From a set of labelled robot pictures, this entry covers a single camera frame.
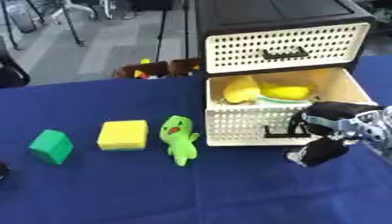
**green plush toy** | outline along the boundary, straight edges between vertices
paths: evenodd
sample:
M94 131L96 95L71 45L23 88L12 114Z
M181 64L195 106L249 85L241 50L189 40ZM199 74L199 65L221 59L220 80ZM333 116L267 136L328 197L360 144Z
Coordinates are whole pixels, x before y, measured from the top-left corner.
M167 120L159 133L160 138L169 144L167 153L174 156L176 164L185 166L188 159L195 159L198 156L193 142L200 136L192 133L193 124L189 118L174 115Z

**green block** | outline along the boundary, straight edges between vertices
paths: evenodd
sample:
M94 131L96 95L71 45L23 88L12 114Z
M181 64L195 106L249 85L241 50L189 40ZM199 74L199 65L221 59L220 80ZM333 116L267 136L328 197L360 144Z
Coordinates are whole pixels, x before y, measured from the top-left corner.
M52 129L44 130L30 144L30 149L38 158L54 165L61 165L73 148L66 134Z

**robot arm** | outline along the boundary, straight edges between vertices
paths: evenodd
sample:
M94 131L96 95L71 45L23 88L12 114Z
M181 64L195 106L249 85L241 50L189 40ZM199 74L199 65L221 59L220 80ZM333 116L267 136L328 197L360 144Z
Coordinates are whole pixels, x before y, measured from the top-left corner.
M378 154L392 154L392 106L316 102L299 111L289 123L288 133L299 125L320 139L289 150L285 156L303 166L320 165L348 152L348 141L357 140Z

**perforated plastic panel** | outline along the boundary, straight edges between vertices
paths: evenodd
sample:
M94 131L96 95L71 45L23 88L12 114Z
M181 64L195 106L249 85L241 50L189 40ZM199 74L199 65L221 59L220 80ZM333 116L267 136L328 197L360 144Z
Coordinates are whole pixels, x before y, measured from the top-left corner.
M304 107L236 108L206 111L209 145L302 145L310 138L265 138L264 126L273 133L286 133L292 115Z
M210 74L347 63L355 59L370 24L260 31L206 39Z

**black drawer handle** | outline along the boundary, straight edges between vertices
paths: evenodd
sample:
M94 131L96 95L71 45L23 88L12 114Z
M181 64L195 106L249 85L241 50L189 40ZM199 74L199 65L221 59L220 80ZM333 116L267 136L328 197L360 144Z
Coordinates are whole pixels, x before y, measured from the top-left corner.
M266 60L280 60L280 59L291 59L291 58L302 58L309 56L309 53L299 46L296 52L288 53L270 53L268 50L262 50L262 56Z

